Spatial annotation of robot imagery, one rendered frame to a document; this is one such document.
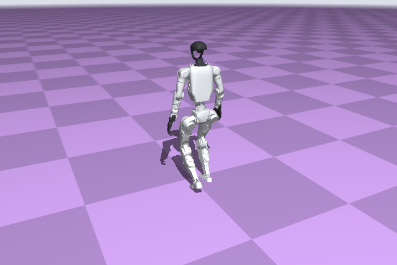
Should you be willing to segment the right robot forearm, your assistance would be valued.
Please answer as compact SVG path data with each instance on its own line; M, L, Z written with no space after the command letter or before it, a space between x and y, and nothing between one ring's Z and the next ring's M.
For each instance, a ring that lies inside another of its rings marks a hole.
M221 106L223 96L224 96L224 92L222 94L219 94L219 95L216 94L215 105L214 105L214 107L216 109L218 109L218 107Z

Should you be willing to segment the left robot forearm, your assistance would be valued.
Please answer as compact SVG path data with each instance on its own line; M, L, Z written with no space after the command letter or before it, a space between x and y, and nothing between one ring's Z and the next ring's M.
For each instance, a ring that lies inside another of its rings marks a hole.
M176 99L176 91L175 91L174 92L173 101L172 101L172 108L171 108L170 118L172 117L172 115L175 115L176 119L177 119L177 113L179 111L180 104L181 104L181 101Z

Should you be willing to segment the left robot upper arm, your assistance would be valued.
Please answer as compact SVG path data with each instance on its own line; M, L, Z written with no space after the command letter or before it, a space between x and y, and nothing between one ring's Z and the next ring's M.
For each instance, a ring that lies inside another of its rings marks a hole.
M185 86L185 79L189 76L190 68L180 68L177 72L177 84L176 84L176 99L183 99L184 98L184 86Z

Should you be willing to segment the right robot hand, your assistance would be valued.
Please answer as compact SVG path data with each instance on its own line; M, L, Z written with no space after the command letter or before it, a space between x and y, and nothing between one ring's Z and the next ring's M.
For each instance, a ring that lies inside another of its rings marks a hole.
M215 110L215 112L218 114L218 121L221 119L221 106L218 107L218 109L214 108L213 110Z

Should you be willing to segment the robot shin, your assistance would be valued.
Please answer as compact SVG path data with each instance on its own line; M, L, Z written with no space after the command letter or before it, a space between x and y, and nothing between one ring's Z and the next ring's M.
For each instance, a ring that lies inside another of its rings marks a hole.
M207 140L206 141L206 147L205 148L197 148L197 152L198 152L198 157L200 160L200 163L202 164L202 169L203 169L203 173L204 173L204 177L210 177L210 171L209 171L209 150L207 147Z
M194 159L192 155L187 155L185 154L185 151L183 148L180 149L182 161L184 163L184 166L186 170L190 173L190 176L193 180L194 183L196 183L196 180L199 181L196 170L195 170L195 164L194 164Z

